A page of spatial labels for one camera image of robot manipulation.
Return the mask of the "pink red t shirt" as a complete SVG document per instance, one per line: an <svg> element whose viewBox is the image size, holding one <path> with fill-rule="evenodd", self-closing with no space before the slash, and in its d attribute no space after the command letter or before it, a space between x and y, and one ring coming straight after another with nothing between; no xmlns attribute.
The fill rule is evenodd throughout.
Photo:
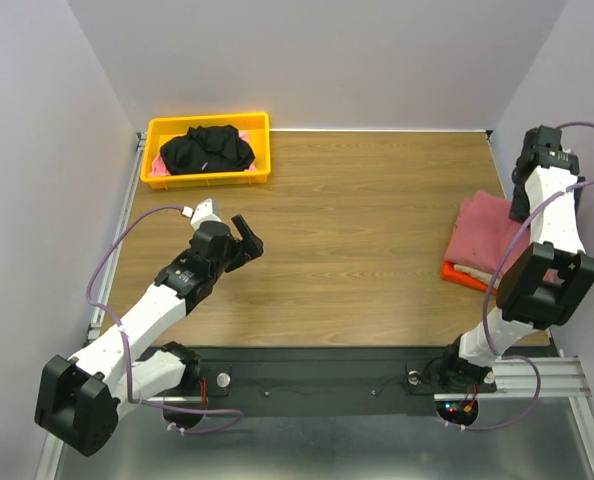
<svg viewBox="0 0 594 480"><path fill-rule="evenodd" d="M461 264L492 275L503 262L502 273L527 249L530 232L524 231L516 244L521 224L509 218L510 202L484 190L467 197L455 220L443 262Z"/></svg>

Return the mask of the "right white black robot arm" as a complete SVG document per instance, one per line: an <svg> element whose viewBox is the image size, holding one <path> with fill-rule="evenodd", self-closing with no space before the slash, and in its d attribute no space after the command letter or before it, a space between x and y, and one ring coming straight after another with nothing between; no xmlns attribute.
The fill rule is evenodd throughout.
<svg viewBox="0 0 594 480"><path fill-rule="evenodd" d="M587 182L576 154L561 145L559 128L528 130L512 172L510 217L528 233L527 247L510 267L494 273L493 308L449 344L437 366L449 390L481 385L496 360L519 340L568 322L594 283L594 257L577 228L580 192Z"/></svg>

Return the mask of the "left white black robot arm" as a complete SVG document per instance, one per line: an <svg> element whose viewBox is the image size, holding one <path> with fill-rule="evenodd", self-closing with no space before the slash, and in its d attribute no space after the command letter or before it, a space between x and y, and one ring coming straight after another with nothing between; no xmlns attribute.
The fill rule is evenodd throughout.
<svg viewBox="0 0 594 480"><path fill-rule="evenodd" d="M189 246L155 277L141 299L97 340L42 369L34 421L80 454L91 456L135 406L169 389L192 392L200 371L192 351L171 343L141 355L187 317L217 280L263 254L263 242L241 215L231 224L201 220Z"/></svg>

